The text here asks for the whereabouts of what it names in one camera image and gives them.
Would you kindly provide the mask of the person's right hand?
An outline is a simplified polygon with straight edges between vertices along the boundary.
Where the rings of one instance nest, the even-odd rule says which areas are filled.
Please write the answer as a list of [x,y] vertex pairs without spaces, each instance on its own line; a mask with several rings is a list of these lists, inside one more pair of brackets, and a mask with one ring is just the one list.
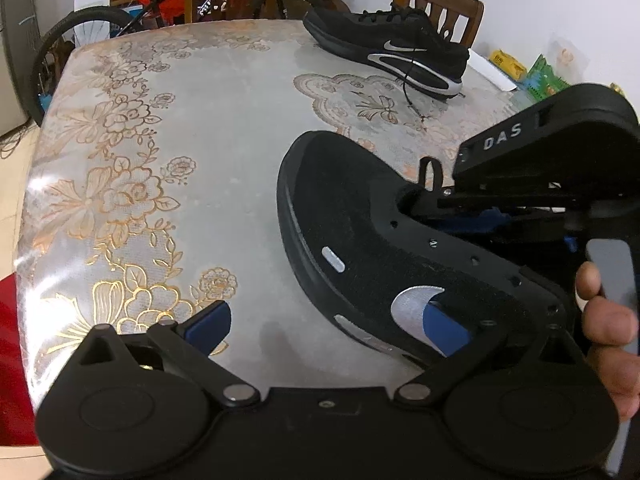
[[639,409],[639,357],[625,350],[638,336],[637,315],[603,296],[601,274],[592,262],[579,267],[575,292],[582,308],[582,331],[592,343],[588,362],[626,422]]

